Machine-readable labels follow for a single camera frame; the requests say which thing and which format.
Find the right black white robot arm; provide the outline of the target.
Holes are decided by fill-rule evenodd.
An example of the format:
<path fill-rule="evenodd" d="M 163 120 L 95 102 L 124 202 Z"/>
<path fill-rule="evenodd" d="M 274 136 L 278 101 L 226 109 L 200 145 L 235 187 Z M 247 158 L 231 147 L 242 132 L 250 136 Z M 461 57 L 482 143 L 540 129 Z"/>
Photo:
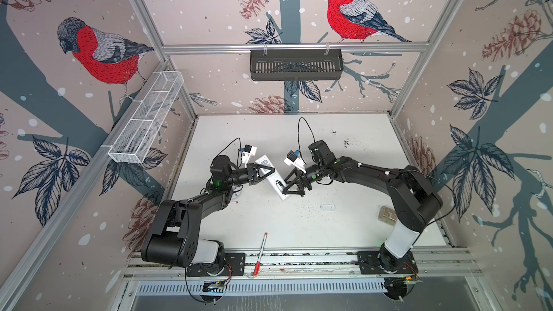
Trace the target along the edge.
<path fill-rule="evenodd" d="M 383 168 L 353 158 L 335 157 L 325 141 L 309 145 L 313 165 L 307 166 L 299 151 L 290 151 L 285 163 L 293 170 L 284 179 L 282 194 L 305 195 L 312 184 L 328 177 L 332 182 L 358 184 L 387 194 L 397 221 L 378 253 L 380 267 L 396 273 L 406 262 L 419 239 L 443 206 L 432 183 L 416 167 Z"/>

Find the white remote control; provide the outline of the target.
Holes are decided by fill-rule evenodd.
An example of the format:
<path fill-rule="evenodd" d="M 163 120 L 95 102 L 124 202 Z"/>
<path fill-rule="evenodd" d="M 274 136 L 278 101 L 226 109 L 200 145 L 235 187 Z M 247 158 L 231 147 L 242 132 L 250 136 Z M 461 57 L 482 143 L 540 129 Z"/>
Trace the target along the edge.
<path fill-rule="evenodd" d="M 279 196 L 279 198 L 282 201 L 285 201 L 288 198 L 288 195 L 283 194 L 282 191 L 286 187 L 286 183 L 285 183 L 284 179 L 282 178 L 282 176 L 279 174 L 279 172 L 274 167 L 273 163 L 269 160 L 267 155 L 263 155 L 262 157 L 256 159 L 255 163 L 259 164 L 259 165 L 263 165 L 265 167 L 273 168 L 274 171 L 269 171 L 266 168 L 263 168 L 260 171 L 260 174 L 263 177 L 267 176 L 266 180 L 269 182 L 269 184 L 271 184 L 271 186 L 274 189 L 274 191 L 276 192 L 276 194 Z"/>

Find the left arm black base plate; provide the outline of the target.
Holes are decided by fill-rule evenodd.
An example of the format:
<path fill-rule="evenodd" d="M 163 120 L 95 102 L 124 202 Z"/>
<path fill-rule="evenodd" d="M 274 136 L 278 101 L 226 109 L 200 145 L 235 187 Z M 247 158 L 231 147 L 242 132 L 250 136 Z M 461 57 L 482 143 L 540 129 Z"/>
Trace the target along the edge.
<path fill-rule="evenodd" d="M 243 276 L 246 255 L 244 253 L 226 253 L 218 256 L 213 263 L 193 263 L 187 268 L 187 277 L 235 277 Z"/>

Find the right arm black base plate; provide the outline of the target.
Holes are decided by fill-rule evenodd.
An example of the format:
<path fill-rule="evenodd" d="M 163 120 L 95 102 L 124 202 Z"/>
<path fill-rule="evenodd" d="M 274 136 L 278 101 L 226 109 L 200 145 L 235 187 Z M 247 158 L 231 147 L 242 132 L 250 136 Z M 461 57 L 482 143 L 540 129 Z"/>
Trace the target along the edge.
<path fill-rule="evenodd" d="M 398 259 L 384 251 L 358 251 L 357 261 L 362 275 L 400 274 L 417 275 L 418 268 L 411 251 Z"/>

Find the black hanging basket shelf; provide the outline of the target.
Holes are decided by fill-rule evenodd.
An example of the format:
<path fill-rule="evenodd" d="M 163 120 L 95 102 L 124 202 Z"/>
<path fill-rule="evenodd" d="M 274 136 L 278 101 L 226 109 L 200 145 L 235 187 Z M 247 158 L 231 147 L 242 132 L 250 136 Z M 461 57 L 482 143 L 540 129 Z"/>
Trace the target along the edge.
<path fill-rule="evenodd" d="M 344 71 L 340 49 L 252 50 L 253 81 L 330 81 Z"/>

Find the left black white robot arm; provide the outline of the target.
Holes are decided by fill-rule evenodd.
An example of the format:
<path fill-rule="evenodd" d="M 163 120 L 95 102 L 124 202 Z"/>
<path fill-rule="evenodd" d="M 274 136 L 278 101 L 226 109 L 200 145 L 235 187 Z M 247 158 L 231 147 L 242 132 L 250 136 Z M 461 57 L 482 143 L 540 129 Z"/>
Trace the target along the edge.
<path fill-rule="evenodd" d="M 210 172 L 204 191 L 196 197 L 165 200 L 159 205 L 143 241 L 143 261 L 170 268 L 200 264 L 209 266 L 214 273 L 225 268 L 223 243 L 200 239 L 201 222 L 229 206 L 236 187 L 256 185 L 274 174 L 275 168 L 261 164 L 239 168 L 228 156 L 219 155 L 213 159 Z"/>

